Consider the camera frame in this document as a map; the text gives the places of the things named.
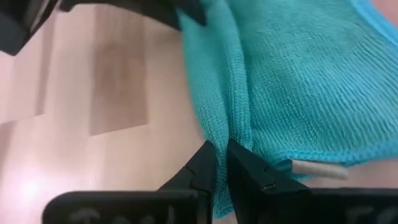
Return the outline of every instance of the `blue fabric fold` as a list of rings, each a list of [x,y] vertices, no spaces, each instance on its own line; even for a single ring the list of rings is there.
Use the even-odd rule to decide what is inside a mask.
[[[206,27],[183,13],[180,22],[195,113],[217,148],[215,218],[233,210],[229,138],[295,178],[291,159],[398,156],[396,30],[368,3],[202,3]]]

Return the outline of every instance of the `microfiber cloth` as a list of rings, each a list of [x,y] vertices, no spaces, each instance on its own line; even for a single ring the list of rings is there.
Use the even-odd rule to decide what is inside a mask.
[[[201,0],[180,14],[193,107],[217,148],[214,217],[233,210],[229,138],[277,169],[398,156],[396,30],[369,1]]]

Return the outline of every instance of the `white tag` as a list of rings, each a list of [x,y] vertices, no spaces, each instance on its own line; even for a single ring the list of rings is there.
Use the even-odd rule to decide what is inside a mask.
[[[294,174],[348,180],[348,170],[339,164],[292,159],[292,172]]]

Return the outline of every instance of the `black plastic part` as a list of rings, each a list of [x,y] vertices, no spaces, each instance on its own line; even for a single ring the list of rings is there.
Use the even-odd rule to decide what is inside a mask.
[[[70,192],[46,206],[42,223],[198,223],[203,200],[196,190]]]
[[[57,0],[3,0],[0,2],[0,50],[17,55],[53,11]]]
[[[62,0],[60,9],[69,12],[77,4],[110,4],[151,17],[180,30],[176,8],[181,9],[201,25],[206,24],[199,0]]]
[[[396,189],[309,189],[234,140],[227,168],[239,224],[398,223]]]
[[[207,197],[200,210],[205,223],[213,219],[213,198],[216,189],[216,152],[214,145],[206,141],[187,164],[159,190],[195,189]]]
[[[207,141],[158,191],[63,194],[46,206],[42,223],[209,224],[215,184],[215,148]]]

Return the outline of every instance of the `wooden floor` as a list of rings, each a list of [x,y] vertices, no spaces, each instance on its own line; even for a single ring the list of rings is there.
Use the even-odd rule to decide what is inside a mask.
[[[398,3],[377,6],[398,24]],[[66,191],[157,189],[203,143],[179,33],[135,13],[56,13],[17,57],[0,54],[0,69],[2,224],[40,223]],[[384,161],[353,168],[347,182],[307,184],[398,187],[396,169]]]

